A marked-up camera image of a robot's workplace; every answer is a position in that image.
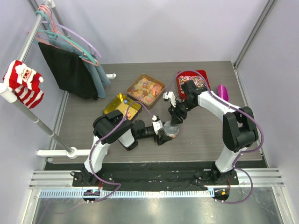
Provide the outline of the purple plastic scoop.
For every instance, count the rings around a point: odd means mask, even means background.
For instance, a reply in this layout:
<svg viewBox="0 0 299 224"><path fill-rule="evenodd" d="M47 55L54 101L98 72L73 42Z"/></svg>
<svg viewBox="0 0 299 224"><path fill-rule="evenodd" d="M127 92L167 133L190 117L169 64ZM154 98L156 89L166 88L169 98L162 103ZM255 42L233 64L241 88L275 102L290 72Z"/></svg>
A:
<svg viewBox="0 0 299 224"><path fill-rule="evenodd" d="M228 94L228 90L225 85L223 85L223 84L218 85L217 92L218 92L218 96L221 99L223 99L227 102L229 101L229 94Z"/></svg>

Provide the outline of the white round lid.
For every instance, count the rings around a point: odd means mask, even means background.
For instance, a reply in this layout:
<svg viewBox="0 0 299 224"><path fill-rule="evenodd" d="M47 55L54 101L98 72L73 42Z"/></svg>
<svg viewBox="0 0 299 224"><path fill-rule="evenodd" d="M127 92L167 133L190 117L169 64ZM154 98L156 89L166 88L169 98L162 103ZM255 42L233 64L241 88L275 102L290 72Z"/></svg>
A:
<svg viewBox="0 0 299 224"><path fill-rule="evenodd" d="M179 126L178 125L171 125L171 121L166 121L164 123L164 132L167 133L171 133L171 134L175 134L175 133L179 133Z"/></svg>

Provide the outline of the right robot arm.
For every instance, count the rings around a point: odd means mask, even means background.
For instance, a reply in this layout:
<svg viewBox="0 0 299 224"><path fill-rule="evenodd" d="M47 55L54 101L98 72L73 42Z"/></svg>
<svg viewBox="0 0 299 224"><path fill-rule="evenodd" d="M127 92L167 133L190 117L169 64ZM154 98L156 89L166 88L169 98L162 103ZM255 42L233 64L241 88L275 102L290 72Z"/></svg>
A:
<svg viewBox="0 0 299 224"><path fill-rule="evenodd" d="M182 90L186 99L181 101L171 91L163 94L164 100L171 104L168 111L172 126L183 123L187 113L196 107L207 109L222 121L224 148L211 167L212 181L222 184L231 175L238 156L258 140L253 112L247 106L241 108L223 101L208 87L197 87L192 80L185 82Z"/></svg>

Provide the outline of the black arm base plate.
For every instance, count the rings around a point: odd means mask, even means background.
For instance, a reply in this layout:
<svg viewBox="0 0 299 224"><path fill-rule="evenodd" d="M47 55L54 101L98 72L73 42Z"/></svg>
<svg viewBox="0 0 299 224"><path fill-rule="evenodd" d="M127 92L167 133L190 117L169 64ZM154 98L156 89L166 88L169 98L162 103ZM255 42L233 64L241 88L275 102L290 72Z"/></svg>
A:
<svg viewBox="0 0 299 224"><path fill-rule="evenodd" d="M236 171L216 180L211 171L212 162L145 162L104 163L97 177L84 171L72 171L74 187L94 187L112 191L120 183L121 191L192 191L209 186L239 184Z"/></svg>

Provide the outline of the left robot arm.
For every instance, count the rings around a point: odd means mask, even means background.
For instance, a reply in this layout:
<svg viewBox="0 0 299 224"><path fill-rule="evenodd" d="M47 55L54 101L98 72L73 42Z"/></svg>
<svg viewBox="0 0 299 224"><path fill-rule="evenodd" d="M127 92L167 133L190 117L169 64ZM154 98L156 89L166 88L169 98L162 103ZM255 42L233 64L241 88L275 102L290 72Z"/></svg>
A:
<svg viewBox="0 0 299 224"><path fill-rule="evenodd" d="M115 110L98 117L93 123L93 144L81 169L80 181L95 186L100 179L98 172L102 169L104 157L110 145L119 141L127 150L138 146L138 140L152 138L162 145L173 137L164 131L165 123L154 116L152 125L146 126L142 120L128 120L121 111Z"/></svg>

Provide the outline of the star candy tin box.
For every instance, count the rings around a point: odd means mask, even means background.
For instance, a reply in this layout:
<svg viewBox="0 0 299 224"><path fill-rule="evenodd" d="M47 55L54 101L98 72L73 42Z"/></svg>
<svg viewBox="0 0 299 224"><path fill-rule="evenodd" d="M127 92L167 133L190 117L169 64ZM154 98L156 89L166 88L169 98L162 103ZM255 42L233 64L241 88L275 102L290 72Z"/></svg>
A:
<svg viewBox="0 0 299 224"><path fill-rule="evenodd" d="M103 114L108 114L112 111L119 110L125 116L128 106L133 102L126 95L119 93L103 110ZM128 111L128 120L133 121L142 111L142 106L138 103L133 103Z"/></svg>

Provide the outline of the clear plastic cup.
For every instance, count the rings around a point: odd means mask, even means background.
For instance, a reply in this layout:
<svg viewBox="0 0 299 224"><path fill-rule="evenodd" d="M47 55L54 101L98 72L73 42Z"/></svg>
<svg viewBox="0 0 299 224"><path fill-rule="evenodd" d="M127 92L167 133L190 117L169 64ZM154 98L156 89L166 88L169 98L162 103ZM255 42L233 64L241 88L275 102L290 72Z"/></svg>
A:
<svg viewBox="0 0 299 224"><path fill-rule="evenodd" d="M164 138L167 140L172 140L177 136L178 132L175 134L164 132Z"/></svg>

